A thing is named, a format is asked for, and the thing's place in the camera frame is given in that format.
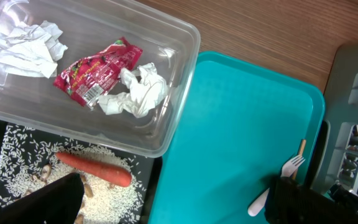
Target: turquoise plastic tray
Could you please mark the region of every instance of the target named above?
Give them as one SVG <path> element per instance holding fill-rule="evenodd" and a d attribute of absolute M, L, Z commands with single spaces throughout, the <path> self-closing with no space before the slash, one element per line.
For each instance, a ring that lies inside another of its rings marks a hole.
<path fill-rule="evenodd" d="M 216 52 L 198 56 L 158 182 L 151 224 L 266 223 L 248 206 L 306 139 L 303 182 L 324 114 L 314 86 Z"/>

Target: red snack wrapper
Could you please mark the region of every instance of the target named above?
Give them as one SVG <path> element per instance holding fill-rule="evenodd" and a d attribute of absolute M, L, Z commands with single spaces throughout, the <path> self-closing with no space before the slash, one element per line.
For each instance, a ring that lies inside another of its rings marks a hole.
<path fill-rule="evenodd" d="M 90 108 L 118 82 L 122 68 L 132 70 L 143 50 L 121 37 L 96 55 L 79 59 L 56 77 L 53 85 L 81 106 Z"/>

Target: wooden table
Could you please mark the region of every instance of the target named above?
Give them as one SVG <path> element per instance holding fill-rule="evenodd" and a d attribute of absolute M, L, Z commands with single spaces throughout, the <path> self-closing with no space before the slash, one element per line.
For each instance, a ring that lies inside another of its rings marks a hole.
<path fill-rule="evenodd" d="M 138 0 L 195 25 L 215 50 L 316 85 L 336 49 L 358 41 L 358 6 L 346 0 Z"/>

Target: orange carrot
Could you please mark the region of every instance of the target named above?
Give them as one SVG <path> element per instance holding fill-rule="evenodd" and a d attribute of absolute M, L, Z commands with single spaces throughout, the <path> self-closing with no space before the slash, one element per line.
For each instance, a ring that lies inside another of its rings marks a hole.
<path fill-rule="evenodd" d="M 57 152 L 56 157 L 69 166 L 95 175 L 112 184 L 121 187 L 128 187 L 131 184 L 131 173 L 122 167 L 84 159 L 65 152 Z"/>

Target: crumpled paper napkin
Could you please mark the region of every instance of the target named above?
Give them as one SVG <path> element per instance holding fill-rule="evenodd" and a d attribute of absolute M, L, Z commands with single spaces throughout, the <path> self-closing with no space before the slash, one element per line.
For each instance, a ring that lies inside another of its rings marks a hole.
<path fill-rule="evenodd" d="M 138 75 L 141 77 L 140 82 L 136 79 Z M 123 68 L 120 77 L 130 92 L 100 96 L 99 105 L 106 115 L 126 110 L 136 118 L 142 118 L 168 95 L 167 82 L 157 74 L 153 63 L 141 65 L 133 72 Z"/>
<path fill-rule="evenodd" d="M 0 67 L 15 75 L 55 77 L 56 61 L 67 50 L 58 40 L 62 33 L 52 22 L 39 26 L 21 22 L 9 35 L 0 34 Z"/>

